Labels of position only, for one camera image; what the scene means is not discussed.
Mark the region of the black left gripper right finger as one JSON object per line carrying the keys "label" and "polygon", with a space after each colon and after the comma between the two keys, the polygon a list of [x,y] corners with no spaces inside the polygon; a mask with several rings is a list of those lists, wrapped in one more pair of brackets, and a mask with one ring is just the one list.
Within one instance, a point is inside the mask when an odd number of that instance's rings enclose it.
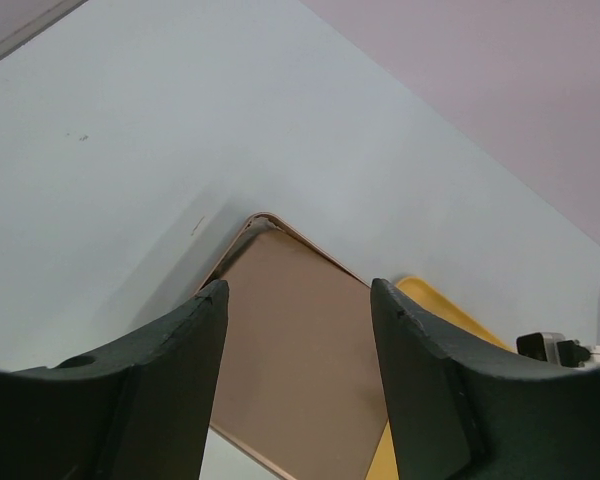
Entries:
{"label": "black left gripper right finger", "polygon": [[377,357],[403,479],[600,479],[600,366],[499,348],[371,285]]}

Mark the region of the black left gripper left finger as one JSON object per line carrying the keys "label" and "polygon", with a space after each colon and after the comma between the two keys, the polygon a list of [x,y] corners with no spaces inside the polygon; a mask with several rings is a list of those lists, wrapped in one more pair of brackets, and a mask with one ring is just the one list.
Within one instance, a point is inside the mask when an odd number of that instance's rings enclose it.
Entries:
{"label": "black left gripper left finger", "polygon": [[215,280],[53,368],[0,371],[0,479],[196,479],[228,326]]}

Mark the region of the rose gold tin lid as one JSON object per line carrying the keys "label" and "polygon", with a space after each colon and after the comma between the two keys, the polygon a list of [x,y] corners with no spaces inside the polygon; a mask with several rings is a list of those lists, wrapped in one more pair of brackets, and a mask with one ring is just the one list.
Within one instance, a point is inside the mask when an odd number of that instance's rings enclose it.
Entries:
{"label": "rose gold tin lid", "polygon": [[229,287],[212,429],[281,479],[363,479],[387,423],[369,285],[271,213],[207,274]]}

